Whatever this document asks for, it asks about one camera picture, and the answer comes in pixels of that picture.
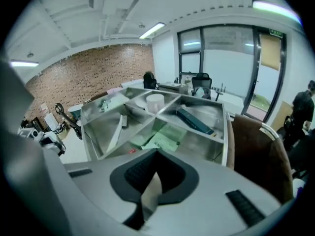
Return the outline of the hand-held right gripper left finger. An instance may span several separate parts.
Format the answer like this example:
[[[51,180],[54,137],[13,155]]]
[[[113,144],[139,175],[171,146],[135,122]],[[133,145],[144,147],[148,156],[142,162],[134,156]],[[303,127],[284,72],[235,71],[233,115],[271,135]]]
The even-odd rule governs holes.
[[[124,201],[138,204],[157,172],[156,149],[118,166],[110,175],[110,184]]]

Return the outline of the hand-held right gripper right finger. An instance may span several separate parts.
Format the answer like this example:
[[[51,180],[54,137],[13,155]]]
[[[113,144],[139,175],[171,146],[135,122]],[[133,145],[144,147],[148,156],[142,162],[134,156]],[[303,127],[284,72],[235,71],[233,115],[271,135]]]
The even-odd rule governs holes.
[[[157,199],[159,205],[181,203],[199,184],[199,174],[194,167],[161,149],[157,150],[157,175],[162,188]]]

